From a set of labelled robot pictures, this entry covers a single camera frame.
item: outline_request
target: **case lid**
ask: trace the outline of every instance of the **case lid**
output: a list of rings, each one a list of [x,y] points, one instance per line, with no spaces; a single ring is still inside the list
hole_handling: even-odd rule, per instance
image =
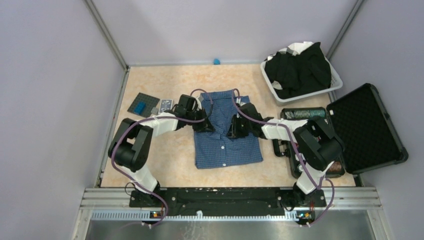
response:
[[[335,132],[344,141],[343,163],[350,174],[403,163],[402,145],[377,88],[366,83],[327,106]]]

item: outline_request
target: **black cloth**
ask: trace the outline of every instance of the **black cloth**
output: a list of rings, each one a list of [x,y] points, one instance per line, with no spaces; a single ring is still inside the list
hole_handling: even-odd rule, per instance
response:
[[[316,42],[299,55],[277,52],[266,62],[269,81],[279,82],[282,90],[275,89],[281,99],[328,89],[331,85],[330,64],[326,61],[321,43]]]

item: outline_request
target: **blue shirt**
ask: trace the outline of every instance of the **blue shirt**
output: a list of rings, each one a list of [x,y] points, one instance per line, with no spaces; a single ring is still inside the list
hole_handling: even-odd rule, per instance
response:
[[[231,119],[237,114],[231,96],[232,90],[210,92],[213,100],[213,112],[209,117],[215,132],[195,132],[195,161],[198,169],[213,169],[262,162],[259,140],[252,133],[247,137],[230,139],[227,137]],[[211,102],[207,94],[202,93],[202,107],[209,114]],[[249,103],[248,96],[242,96],[243,103]]]

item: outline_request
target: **table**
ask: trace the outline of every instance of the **table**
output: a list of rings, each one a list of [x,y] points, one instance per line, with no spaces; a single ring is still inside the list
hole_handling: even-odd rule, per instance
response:
[[[181,94],[189,95],[197,88],[208,92],[238,88],[242,96],[249,96],[250,102],[264,118],[279,118],[283,109],[276,105],[259,64],[131,67],[115,131],[124,118],[141,118],[127,112],[138,93],[173,99],[175,104]],[[325,107],[329,103],[329,96],[321,94],[284,108]],[[262,162],[197,169],[193,129],[186,126],[154,138],[146,164],[162,187],[292,187],[296,179],[290,173],[288,159],[274,155],[271,140],[259,139],[259,144]],[[112,168],[108,159],[101,186],[123,187],[128,182],[125,176]],[[355,186],[353,176],[348,173],[334,178],[333,182],[335,186]],[[328,183],[324,181],[323,185],[328,186]]]

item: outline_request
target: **blue block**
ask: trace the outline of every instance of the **blue block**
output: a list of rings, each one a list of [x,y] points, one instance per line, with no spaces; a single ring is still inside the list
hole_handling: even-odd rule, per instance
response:
[[[142,101],[139,102],[134,109],[134,113],[141,115],[143,110],[145,109],[145,107],[146,107],[146,104],[144,102],[142,102]]]

